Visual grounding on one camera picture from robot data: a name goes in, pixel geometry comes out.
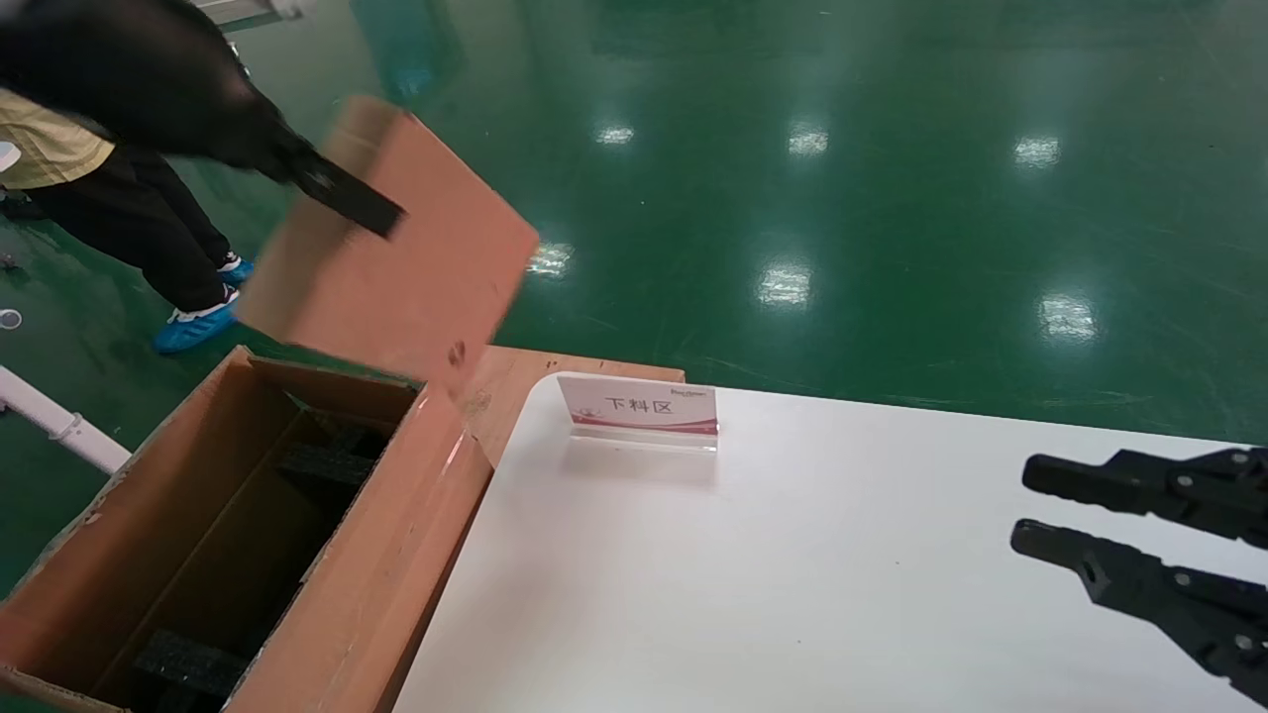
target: cardboard box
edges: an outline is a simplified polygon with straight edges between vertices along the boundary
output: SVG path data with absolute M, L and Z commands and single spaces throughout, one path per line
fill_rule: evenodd
M 407 216 L 384 240 L 298 197 L 238 315 L 429 386 L 235 350 L 0 606 L 0 686 L 70 712 L 153 709 L 171 688 L 136 662 L 170 632 L 210 652 L 210 677 L 237 681 L 231 713 L 391 708 L 492 474 L 449 395 L 474 373 L 538 240 L 382 101 L 350 100 L 323 151 Z M 281 474 L 295 444 L 349 425 L 391 438 L 359 490 Z M 223 675 L 247 662 L 245 676 Z
M 349 425 L 389 440 L 346 501 L 279 472 Z M 387 709 L 491 476 L 444 393 L 238 348 L 0 608 L 0 684 L 152 709 L 133 662 L 161 629 L 251 661 L 230 712 Z

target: white table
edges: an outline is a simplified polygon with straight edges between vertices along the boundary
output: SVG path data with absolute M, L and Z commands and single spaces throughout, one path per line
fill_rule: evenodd
M 1008 546 L 1035 518 L 1253 581 L 1268 556 L 1025 490 L 1033 453 L 1224 444 L 720 389 L 716 455 L 530 395 L 397 713 L 1259 708 Z

